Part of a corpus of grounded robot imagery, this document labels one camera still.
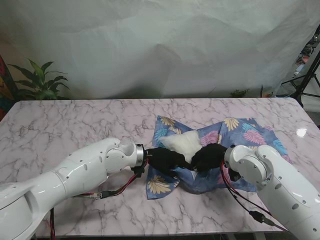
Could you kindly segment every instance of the blue floral cloth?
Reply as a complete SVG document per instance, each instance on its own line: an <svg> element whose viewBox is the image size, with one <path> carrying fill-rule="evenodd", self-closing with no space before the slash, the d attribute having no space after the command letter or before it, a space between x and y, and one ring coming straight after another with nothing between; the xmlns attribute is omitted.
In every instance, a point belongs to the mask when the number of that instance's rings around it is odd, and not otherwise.
<svg viewBox="0 0 320 240"><path fill-rule="evenodd" d="M160 137L183 134L192 130L194 129L173 119L158 116L155 123L152 146L164 148L164 145L159 141ZM272 129L268 126L259 126L253 118L239 119L227 117L222 122L206 126L197 131L203 147L211 143L218 143L227 148L231 145L245 145L255 150L260 145L270 145L277 149L285 160L291 163L287 150ZM147 198L163 198L170 194L179 183L184 189L193 194L201 194L213 189L226 187L219 168L197 173L178 167L175 171L177 172L177 177L172 178L149 166L146 179ZM227 179L230 179L228 169L223 168L223 172ZM240 178L236 182L231 181L231 184L235 189L247 192L257 191L253 184L246 182L243 178Z"/></svg>

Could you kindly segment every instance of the tripod stand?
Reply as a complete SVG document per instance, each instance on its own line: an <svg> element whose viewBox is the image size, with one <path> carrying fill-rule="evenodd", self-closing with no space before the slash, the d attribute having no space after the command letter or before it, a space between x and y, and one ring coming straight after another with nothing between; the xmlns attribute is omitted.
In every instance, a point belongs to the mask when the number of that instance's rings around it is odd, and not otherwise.
<svg viewBox="0 0 320 240"><path fill-rule="evenodd" d="M286 83L291 83L292 86L294 86L295 88L295 92L293 94L290 95L291 98L294 98L298 101L298 103L303 107L302 101L301 101L301 95L306 95L306 96L311 96L311 97L316 97L316 98L320 98L320 95L315 95L315 94L310 94L310 93L305 93L304 90L307 87L308 83L310 82L310 80L312 78L315 79L316 83L318 84L319 88L320 88L320 82L317 78L317 75L315 74L317 68L320 65L320 52L316 55L312 65L310 66L308 72L306 73L306 75L303 76L299 76L297 78L291 79L289 81L285 81L283 82L281 85L286 84ZM301 82L300 85L296 85L294 83L295 80L297 79L301 79L303 78L303 81Z"/></svg>

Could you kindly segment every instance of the table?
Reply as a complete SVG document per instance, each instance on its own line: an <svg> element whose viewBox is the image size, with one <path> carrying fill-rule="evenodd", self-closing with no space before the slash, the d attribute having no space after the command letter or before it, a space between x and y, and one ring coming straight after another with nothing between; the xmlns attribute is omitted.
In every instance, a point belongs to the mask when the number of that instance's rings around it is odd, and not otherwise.
<svg viewBox="0 0 320 240"><path fill-rule="evenodd" d="M106 137L151 147L157 115L198 129L226 117L271 126L294 166L320 189L320 131L292 98L57 100L16 103L0 123L0 183L25 181L57 166L69 153ZM133 173L114 174L102 189ZM55 207L57 236L143 236L278 231L254 221L226 189L193 195L181 188L147 200L146 174L123 194L71 198ZM263 205L255 193L242 191ZM48 216L37 236L49 236Z"/></svg>

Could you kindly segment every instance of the wall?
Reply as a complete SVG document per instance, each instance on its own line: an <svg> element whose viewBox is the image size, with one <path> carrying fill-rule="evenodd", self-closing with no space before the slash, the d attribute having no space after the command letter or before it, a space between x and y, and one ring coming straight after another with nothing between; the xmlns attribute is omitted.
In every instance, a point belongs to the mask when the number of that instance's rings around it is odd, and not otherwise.
<svg viewBox="0 0 320 240"><path fill-rule="evenodd" d="M0 53L55 61L74 99L257 96L320 23L319 0L4 0ZM21 75L10 69L15 80Z"/></svg>

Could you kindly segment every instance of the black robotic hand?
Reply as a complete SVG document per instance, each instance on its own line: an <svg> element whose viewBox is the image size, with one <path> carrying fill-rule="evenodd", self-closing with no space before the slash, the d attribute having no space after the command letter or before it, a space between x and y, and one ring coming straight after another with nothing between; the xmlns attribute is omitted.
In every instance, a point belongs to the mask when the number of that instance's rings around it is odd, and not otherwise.
<svg viewBox="0 0 320 240"><path fill-rule="evenodd" d="M225 158L226 150L227 148L220 144L210 143L197 151L192 157L191 167L198 172L219 168Z"/></svg>
<svg viewBox="0 0 320 240"><path fill-rule="evenodd" d="M146 156L149 159L149 164L155 169L169 177L175 177L176 173L172 171L177 167L192 169L191 165L186 162L185 156L176 151L170 151L167 148L157 147L146 150Z"/></svg>

